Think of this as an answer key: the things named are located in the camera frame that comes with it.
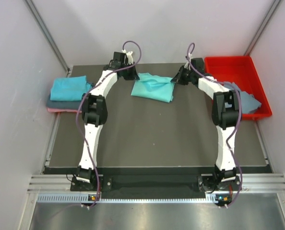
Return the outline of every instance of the aluminum frame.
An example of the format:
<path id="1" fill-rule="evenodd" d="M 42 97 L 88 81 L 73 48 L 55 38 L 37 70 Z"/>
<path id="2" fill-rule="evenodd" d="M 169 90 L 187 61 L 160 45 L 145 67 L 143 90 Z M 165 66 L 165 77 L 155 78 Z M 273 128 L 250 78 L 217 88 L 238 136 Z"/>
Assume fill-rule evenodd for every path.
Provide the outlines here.
<path id="1" fill-rule="evenodd" d="M 46 38 L 46 40 L 49 43 L 50 47 L 52 48 L 53 52 L 55 53 L 58 61 L 60 62 L 60 64 L 62 65 L 62 67 L 66 71 L 69 71 L 69 69 L 70 69 L 69 66 L 67 65 L 64 57 L 62 56 L 61 52 L 59 51 L 50 31 L 48 30 L 45 22 L 43 21 L 43 19 L 39 13 L 37 7 L 35 6 L 34 2 L 32 0 L 24 0 L 24 2 L 26 3 L 26 6 L 28 7 L 30 12 L 32 13 L 35 21 L 39 25 L 41 32 L 43 33 L 44 37 Z"/>

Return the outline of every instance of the metal floor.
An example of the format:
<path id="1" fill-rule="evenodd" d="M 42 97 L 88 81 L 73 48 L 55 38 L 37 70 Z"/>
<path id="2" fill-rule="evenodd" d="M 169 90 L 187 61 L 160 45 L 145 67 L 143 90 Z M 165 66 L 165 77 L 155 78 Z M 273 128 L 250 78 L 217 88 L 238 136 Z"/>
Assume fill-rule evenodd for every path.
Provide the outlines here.
<path id="1" fill-rule="evenodd" d="M 141 64 L 138 72 L 173 77 L 182 64 Z M 103 66 L 74 66 L 72 76 L 97 82 Z M 100 134 L 99 167 L 213 166 L 217 130 L 211 99 L 195 86 L 176 85 L 171 103 L 133 97 L 134 81 L 119 79 L 107 96 L 108 119 Z M 242 166 L 265 166 L 253 121 L 242 121 L 235 155 Z M 50 167 L 77 167 L 83 140 L 74 113 L 62 113 Z"/>
<path id="2" fill-rule="evenodd" d="M 37 203 L 30 230 L 285 230 L 276 194 L 242 194 L 229 209 L 214 204 L 98 204 Z"/>

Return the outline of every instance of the white panel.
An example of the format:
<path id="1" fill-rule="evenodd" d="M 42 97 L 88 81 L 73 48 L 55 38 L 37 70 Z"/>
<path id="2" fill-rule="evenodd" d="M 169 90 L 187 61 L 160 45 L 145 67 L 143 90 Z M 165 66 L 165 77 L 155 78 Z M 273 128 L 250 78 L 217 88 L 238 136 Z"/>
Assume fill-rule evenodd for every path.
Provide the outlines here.
<path id="1" fill-rule="evenodd" d="M 49 88 L 64 70 L 22 0 L 0 1 L 0 229 L 16 229 L 52 128 Z"/>
<path id="2" fill-rule="evenodd" d="M 251 56 L 273 111 L 259 125 L 274 168 L 285 175 L 285 0 Z"/>
<path id="3" fill-rule="evenodd" d="M 34 2 L 66 62 L 87 65 L 106 64 L 126 40 L 141 45 L 142 63 L 185 62 L 190 42 L 195 57 L 243 55 L 272 0 Z"/>

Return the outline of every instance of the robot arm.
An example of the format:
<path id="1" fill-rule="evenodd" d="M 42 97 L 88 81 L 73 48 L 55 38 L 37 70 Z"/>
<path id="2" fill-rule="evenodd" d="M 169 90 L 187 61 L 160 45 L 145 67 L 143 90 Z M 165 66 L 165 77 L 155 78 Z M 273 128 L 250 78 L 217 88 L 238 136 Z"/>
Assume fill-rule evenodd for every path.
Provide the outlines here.
<path id="1" fill-rule="evenodd" d="M 200 72 L 204 73 L 204 63 L 202 58 L 191 60 L 192 65 Z M 216 125 L 218 133 L 218 155 L 214 169 L 214 182 L 233 181 L 236 179 L 236 166 L 231 155 L 230 148 L 226 140 L 232 134 L 238 119 L 238 100 L 235 91 L 215 83 L 214 77 L 205 76 L 209 79 L 202 78 L 188 65 L 181 66 L 177 75 L 171 80 L 174 83 L 187 85 L 189 82 L 204 91 L 213 100 L 212 120 Z M 234 151 L 235 134 L 228 141 L 231 149 Z"/>
<path id="2" fill-rule="evenodd" d="M 113 59 L 104 67 L 101 78 L 95 88 L 86 97 L 82 105 L 82 118 L 85 124 L 85 138 L 88 140 L 91 157 L 95 166 L 100 132 L 107 121 L 107 106 L 105 98 L 120 77 L 125 80 L 139 80 L 135 67 L 114 72 L 133 64 L 132 52 L 115 52 Z M 87 144 L 84 142 L 83 154 L 77 169 L 76 179 L 82 182 L 91 182 L 94 166 L 90 161 Z"/>

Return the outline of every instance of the stack of folded cloth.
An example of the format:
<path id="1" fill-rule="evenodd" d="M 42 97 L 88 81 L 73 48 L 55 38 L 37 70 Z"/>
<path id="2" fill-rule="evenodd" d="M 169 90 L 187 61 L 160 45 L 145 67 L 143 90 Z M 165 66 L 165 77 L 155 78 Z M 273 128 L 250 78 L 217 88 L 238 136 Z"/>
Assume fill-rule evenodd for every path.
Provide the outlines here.
<path id="1" fill-rule="evenodd" d="M 77 112 L 82 95 L 92 86 L 86 76 L 55 79 L 47 99 L 47 110 L 51 113 Z"/>

